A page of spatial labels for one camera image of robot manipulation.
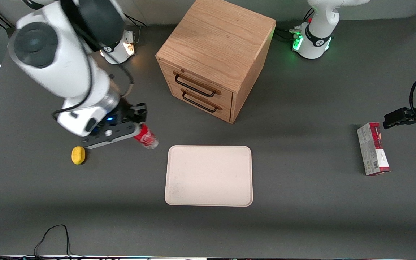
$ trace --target drawer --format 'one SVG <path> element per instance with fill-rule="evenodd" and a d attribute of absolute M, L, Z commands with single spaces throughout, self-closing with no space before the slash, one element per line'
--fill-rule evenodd
<path fill-rule="evenodd" d="M 213 84 L 209 84 L 193 75 L 188 75 L 183 69 L 166 64 L 163 61 L 159 61 L 159 63 L 173 95 L 179 94 L 180 89 L 183 89 L 187 92 L 191 92 L 199 99 L 208 100 L 212 104 L 228 109 L 230 112 L 232 92 L 220 87 L 215 87 Z"/>
<path fill-rule="evenodd" d="M 199 109 L 212 114 L 215 117 L 218 117 L 224 121 L 229 122 L 231 118 L 231 108 L 223 107 L 222 105 L 215 104 L 211 100 L 200 97 L 194 92 L 187 90 L 185 88 L 179 88 L 178 90 L 173 90 L 173 95 L 184 102 L 198 107 Z"/>

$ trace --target coca-cola can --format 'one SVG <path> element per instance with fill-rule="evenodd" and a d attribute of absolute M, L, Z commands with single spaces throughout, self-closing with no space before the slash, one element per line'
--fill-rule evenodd
<path fill-rule="evenodd" d="M 140 125 L 140 133 L 134 136 L 139 143 L 141 143 L 145 148 L 152 150 L 158 145 L 157 137 L 150 131 L 147 125 Z"/>

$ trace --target white tray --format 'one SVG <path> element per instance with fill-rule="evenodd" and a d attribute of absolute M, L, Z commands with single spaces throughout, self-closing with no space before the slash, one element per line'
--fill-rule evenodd
<path fill-rule="evenodd" d="M 253 202 L 251 150 L 246 146 L 171 147 L 165 201 L 169 205 L 249 206 Z"/>

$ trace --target drawer handle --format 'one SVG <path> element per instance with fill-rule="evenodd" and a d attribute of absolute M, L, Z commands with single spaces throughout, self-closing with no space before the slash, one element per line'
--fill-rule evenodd
<path fill-rule="evenodd" d="M 177 84 L 180 84 L 180 85 L 182 85 L 184 87 L 187 87 L 188 89 L 191 89 L 191 90 L 193 90 L 193 91 L 197 92 L 198 94 L 201 94 L 201 95 L 203 95 L 205 97 L 212 98 L 216 94 L 216 91 L 214 91 L 214 90 L 213 90 L 213 92 L 211 94 L 207 94 L 207 93 L 205 93 L 203 91 L 200 91 L 200 90 L 198 90 L 198 89 L 196 89 L 194 87 L 189 86 L 188 84 L 185 84 L 184 82 L 178 81 L 178 78 L 179 78 L 179 74 L 176 74 L 176 77 L 174 78 L 174 80 L 175 80 L 175 82 Z"/>
<path fill-rule="evenodd" d="M 203 105 L 200 105 L 200 104 L 198 104 L 197 102 L 195 102 L 195 101 L 193 101 L 193 100 L 190 100 L 190 99 L 188 99 L 187 97 L 185 97 L 185 94 L 187 94 L 187 92 L 183 92 L 182 93 L 182 98 L 184 99 L 184 100 L 186 100 L 187 102 L 190 102 L 191 104 L 194 104 L 194 105 L 196 105 L 197 107 L 200 107 L 201 109 L 204 109 L 204 110 L 206 110 L 206 111 L 208 111 L 208 112 L 210 112 L 210 113 L 214 113 L 214 112 L 216 112 L 216 110 L 218 110 L 218 107 L 214 107 L 214 109 L 209 109 L 209 108 L 207 108 L 207 107 L 205 107 L 205 106 L 203 106 Z"/>

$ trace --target wooden drawer unit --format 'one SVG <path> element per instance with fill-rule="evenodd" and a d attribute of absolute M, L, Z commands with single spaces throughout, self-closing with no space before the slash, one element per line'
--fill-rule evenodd
<path fill-rule="evenodd" d="M 276 21 L 196 0 L 156 57 L 173 96 L 233 123 L 264 66 Z"/>

